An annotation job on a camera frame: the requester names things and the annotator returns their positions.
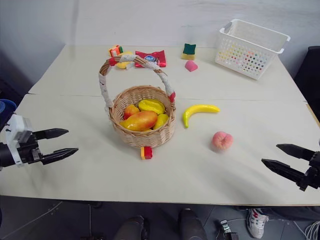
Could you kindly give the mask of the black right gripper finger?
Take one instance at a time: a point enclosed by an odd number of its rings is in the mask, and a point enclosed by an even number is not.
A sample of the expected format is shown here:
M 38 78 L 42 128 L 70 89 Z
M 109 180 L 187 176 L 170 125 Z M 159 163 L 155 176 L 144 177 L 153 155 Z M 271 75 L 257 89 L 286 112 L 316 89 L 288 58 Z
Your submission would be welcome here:
M 277 144 L 276 147 L 285 152 L 287 155 L 306 161 L 310 161 L 316 153 L 315 151 L 306 149 L 304 147 L 288 143 Z
M 269 170 L 292 182 L 295 182 L 298 186 L 306 184 L 303 182 L 305 174 L 291 168 L 289 165 L 271 159 L 262 158 L 261 161 Z

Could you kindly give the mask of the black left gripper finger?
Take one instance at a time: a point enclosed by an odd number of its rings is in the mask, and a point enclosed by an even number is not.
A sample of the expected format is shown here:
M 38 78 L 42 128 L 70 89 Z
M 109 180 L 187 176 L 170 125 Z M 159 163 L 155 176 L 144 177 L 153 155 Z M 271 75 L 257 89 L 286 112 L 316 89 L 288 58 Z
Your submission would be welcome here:
M 64 134 L 67 134 L 69 131 L 67 129 L 63 128 L 51 128 L 51 129 L 45 129 L 45 130 L 40 130 L 40 131 L 34 131 L 33 132 L 33 138 L 38 141 L 38 140 L 43 140 L 43 139 L 53 139 L 53 138 L 58 138 Z
M 55 150 L 53 153 L 43 155 L 40 161 L 43 165 L 51 164 L 73 155 L 78 150 L 78 148 L 63 148 Z

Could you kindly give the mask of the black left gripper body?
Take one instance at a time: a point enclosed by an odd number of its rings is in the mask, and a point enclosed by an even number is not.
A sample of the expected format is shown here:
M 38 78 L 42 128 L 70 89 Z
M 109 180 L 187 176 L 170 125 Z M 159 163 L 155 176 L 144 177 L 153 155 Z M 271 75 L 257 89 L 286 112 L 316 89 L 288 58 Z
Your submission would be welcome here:
M 20 142 L 18 153 L 23 164 L 33 164 L 37 162 L 42 162 L 43 154 L 39 149 L 38 140 L 45 138 L 44 131 L 33 132 L 26 142 Z

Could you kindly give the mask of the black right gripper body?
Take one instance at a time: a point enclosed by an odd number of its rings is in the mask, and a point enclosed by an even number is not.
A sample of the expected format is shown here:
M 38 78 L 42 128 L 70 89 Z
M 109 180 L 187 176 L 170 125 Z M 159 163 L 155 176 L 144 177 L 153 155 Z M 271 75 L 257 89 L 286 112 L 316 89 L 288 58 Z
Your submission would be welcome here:
M 301 158 L 309 161 L 309 168 L 298 184 L 299 189 L 302 191 L 307 187 L 318 189 L 320 187 L 320 152 L 305 149 Z

